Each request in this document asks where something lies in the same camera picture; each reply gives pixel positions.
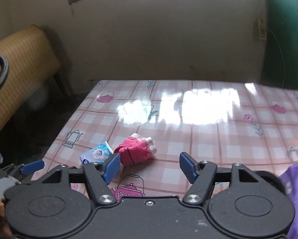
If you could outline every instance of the yellow chair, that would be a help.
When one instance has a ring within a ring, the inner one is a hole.
[[[0,54],[8,60],[9,74],[0,90],[0,131],[17,109],[49,77],[63,90],[56,58],[47,37],[35,25],[0,41]]]

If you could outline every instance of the table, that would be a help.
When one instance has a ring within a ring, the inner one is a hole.
[[[182,197],[190,186],[179,167],[183,151],[220,167],[239,162],[280,175],[292,165],[287,151],[298,147],[298,91],[255,83],[102,80],[60,131],[33,180],[59,164],[80,167],[82,153],[103,141],[114,150],[133,133],[152,137],[157,153],[142,164],[121,165],[109,185],[116,193]],[[227,186],[217,184],[214,193]],[[84,184],[72,188],[87,195]]]

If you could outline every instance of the flower print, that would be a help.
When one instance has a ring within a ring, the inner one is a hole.
[[[243,117],[244,121],[246,122],[254,122],[254,118],[251,114],[245,114]]]

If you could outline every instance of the metal screw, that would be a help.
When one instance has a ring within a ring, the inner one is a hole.
[[[186,197],[186,201],[189,203],[197,203],[201,198],[197,194],[190,194]]]
[[[151,206],[153,206],[153,205],[154,205],[154,202],[153,202],[153,201],[151,201],[151,200],[150,200],[150,201],[147,201],[147,202],[146,202],[146,205],[147,205],[147,206],[149,206],[149,207],[151,207]]]
[[[105,194],[105,195],[101,195],[99,197],[99,200],[102,202],[102,203],[111,203],[113,202],[113,196],[110,196],[108,194]]]

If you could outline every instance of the teapot print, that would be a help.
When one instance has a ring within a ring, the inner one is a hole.
[[[79,140],[83,133],[79,132],[79,129],[74,132],[68,132],[66,135],[66,142],[63,144],[64,147],[72,148],[76,141]]]
[[[293,93],[293,96],[296,100],[298,100],[298,95],[295,92]]]
[[[138,190],[136,188],[136,186],[133,185],[133,183],[130,183],[126,186],[120,186],[120,183],[122,182],[122,180],[124,178],[126,178],[127,176],[141,179],[142,180],[142,191]],[[122,178],[122,180],[120,181],[120,183],[118,184],[118,186],[115,189],[111,189],[111,192],[114,194],[115,198],[118,201],[122,197],[142,197],[142,196],[145,196],[145,193],[144,193],[144,188],[145,188],[144,180],[139,175],[133,175],[133,174],[126,175],[125,177]]]
[[[148,84],[147,84],[147,88],[148,88],[148,90],[149,90],[150,87],[153,87],[154,84],[155,84],[154,81],[149,80],[149,81],[148,81]]]
[[[275,101],[271,101],[271,106],[270,108],[276,112],[276,113],[279,113],[279,114],[285,114],[286,113],[286,110],[285,110],[285,107],[282,107],[280,106],[277,102]]]
[[[294,165],[298,164],[298,148],[291,147],[290,150],[287,151],[287,156]]]
[[[114,92],[107,92],[107,95],[97,97],[97,101],[100,103],[107,103],[110,102],[114,97]]]

